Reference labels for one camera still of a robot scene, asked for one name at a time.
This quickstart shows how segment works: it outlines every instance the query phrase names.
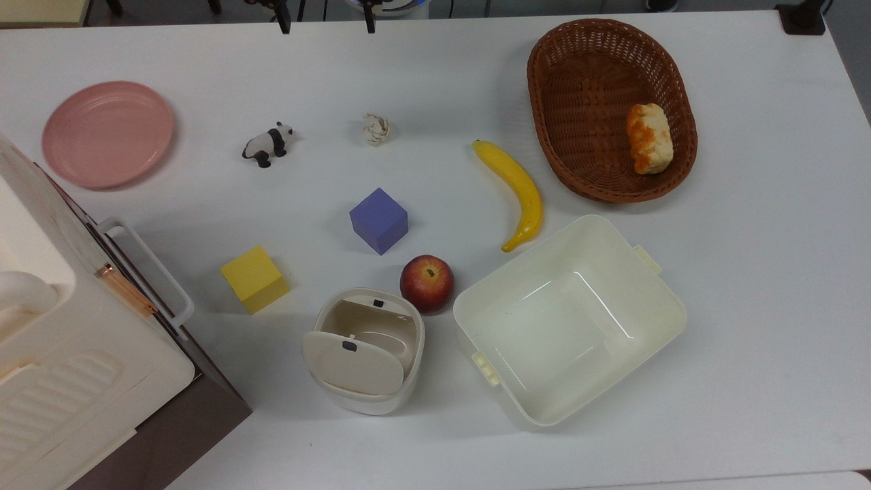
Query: bread roll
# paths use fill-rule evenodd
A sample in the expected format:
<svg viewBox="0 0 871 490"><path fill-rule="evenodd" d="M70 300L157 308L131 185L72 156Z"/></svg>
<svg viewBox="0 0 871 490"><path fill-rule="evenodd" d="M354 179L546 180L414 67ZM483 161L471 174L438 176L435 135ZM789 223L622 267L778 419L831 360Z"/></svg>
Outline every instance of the bread roll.
<svg viewBox="0 0 871 490"><path fill-rule="evenodd" d="M662 107L656 104L635 105L626 118L630 154L639 174L658 174L674 158L672 136L668 119Z"/></svg>

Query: yellow banana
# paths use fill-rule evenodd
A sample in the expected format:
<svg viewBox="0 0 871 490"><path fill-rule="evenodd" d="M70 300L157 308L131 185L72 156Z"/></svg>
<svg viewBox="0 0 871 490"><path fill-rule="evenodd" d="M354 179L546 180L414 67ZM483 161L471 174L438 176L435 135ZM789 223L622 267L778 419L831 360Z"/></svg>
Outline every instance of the yellow banana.
<svg viewBox="0 0 871 490"><path fill-rule="evenodd" d="M542 196L538 193L536 183L532 181L530 175L502 148L481 140L472 143L472 148L475 149L478 158L501 177L520 200L520 221L517 223L517 231L502 245L503 252L510 252L517 245L532 240L538 235L544 217Z"/></svg>

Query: red apple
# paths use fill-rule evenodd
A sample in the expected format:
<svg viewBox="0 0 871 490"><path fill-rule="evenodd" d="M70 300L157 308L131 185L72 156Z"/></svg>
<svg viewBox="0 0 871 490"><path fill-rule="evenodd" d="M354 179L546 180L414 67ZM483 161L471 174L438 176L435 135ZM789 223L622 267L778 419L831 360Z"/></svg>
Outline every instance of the red apple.
<svg viewBox="0 0 871 490"><path fill-rule="evenodd" d="M421 315L436 313L454 295L454 273L442 259L420 255L411 259L402 270L399 290Z"/></svg>

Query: wicker basket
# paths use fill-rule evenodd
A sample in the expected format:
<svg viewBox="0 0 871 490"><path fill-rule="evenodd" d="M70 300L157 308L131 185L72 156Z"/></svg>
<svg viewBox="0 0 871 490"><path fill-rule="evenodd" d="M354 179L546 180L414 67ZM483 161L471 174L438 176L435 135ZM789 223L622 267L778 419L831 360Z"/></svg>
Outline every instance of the wicker basket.
<svg viewBox="0 0 871 490"><path fill-rule="evenodd" d="M584 197L641 202L677 187L696 159L698 136L684 82L668 52L642 31L614 20L558 26L539 39L527 65L538 140L557 177ZM661 174L635 173L626 116L659 104L672 131L674 158Z"/></svg>

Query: blue block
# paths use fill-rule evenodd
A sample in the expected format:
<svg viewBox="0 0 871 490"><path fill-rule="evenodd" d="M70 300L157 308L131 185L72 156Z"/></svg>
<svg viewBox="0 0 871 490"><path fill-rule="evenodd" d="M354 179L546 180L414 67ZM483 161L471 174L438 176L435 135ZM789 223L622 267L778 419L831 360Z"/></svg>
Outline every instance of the blue block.
<svg viewBox="0 0 871 490"><path fill-rule="evenodd" d="M408 233L408 212L378 187L351 209L351 225L378 255Z"/></svg>

